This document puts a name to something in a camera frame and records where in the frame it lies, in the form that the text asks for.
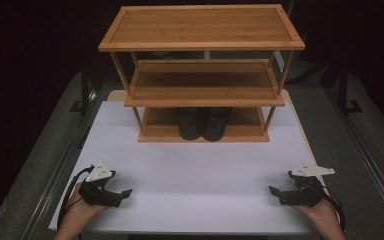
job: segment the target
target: dark background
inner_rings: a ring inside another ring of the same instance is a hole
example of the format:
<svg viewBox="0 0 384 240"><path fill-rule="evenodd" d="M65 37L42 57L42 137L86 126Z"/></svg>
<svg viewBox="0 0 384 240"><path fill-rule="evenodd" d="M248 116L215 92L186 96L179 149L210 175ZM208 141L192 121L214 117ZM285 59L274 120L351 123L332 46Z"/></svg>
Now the dark background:
<svg viewBox="0 0 384 240"><path fill-rule="evenodd" d="M279 1L130 0L123 5L207 2ZM287 1L280 3L286 7ZM0 205L74 75L88 69L99 87L114 71L97 47L121 5L117 0L0 0ZM297 0L291 19L308 35L302 60L318 63L339 52L384 114L384 0Z"/></svg>

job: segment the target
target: pair of black shoes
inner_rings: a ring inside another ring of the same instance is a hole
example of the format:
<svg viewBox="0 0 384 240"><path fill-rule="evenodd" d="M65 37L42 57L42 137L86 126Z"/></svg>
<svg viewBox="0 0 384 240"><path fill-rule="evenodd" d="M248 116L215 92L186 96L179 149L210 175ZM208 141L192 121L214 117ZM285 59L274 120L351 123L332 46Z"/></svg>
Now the pair of black shoes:
<svg viewBox="0 0 384 240"><path fill-rule="evenodd" d="M211 142L224 135L230 107L182 107L178 108L180 136L188 141L202 137Z"/></svg>

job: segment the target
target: table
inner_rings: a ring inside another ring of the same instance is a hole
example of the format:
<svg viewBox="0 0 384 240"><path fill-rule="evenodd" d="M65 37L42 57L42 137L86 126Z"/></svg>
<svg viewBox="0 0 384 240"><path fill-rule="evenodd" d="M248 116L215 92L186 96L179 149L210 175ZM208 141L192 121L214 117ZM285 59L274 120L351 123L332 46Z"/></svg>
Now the table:
<svg viewBox="0 0 384 240"><path fill-rule="evenodd" d="M130 198L98 216L88 230L222 235L314 232L305 217L281 206L268 188L295 189L287 171L302 163L315 164L292 102L278 109L271 142L265 143L138 142L130 111L120 101L102 103L73 170L72 176L104 161L117 171L106 185L108 191L133 188ZM50 229L56 229L58 212Z"/></svg>

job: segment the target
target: three-tier shelf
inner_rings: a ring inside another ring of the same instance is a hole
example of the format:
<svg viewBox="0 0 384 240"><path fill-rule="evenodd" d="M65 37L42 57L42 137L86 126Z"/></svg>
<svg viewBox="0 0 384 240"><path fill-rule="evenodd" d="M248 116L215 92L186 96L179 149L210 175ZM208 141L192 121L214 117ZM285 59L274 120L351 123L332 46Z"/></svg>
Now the three-tier shelf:
<svg viewBox="0 0 384 240"><path fill-rule="evenodd" d="M139 141L186 142L177 107L233 107L219 142L267 142L295 50L304 49L281 5L122 7L99 45L109 52L139 126ZM138 60L137 52L271 51L267 59ZM286 60L278 78L274 52ZM131 52L129 83L117 53ZM145 107L141 116L138 107ZM269 107L263 116L262 107ZM193 142L204 142L200 137Z"/></svg>

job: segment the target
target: gray floor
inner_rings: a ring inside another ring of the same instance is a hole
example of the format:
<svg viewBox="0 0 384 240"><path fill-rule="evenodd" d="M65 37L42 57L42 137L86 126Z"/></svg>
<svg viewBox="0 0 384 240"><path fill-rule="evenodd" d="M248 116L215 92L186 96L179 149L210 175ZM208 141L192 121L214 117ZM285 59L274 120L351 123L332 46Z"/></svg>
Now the gray floor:
<svg viewBox="0 0 384 240"><path fill-rule="evenodd" d="M311 64L294 60L289 79ZM361 82L350 75L348 96L363 113L345 117L336 105L336 88L324 89L323 71L299 85L286 85L313 154L320 166L335 169L326 185L341 199L348 239L384 239L384 117ZM80 75L73 78L42 135L13 184L0 216L0 239L52 239L47 229L65 184L81 152L99 104L119 83L95 91L85 116L70 111L81 100ZM85 233L84 239L126 239L125 235ZM270 236L269 239L318 239L315 236Z"/></svg>

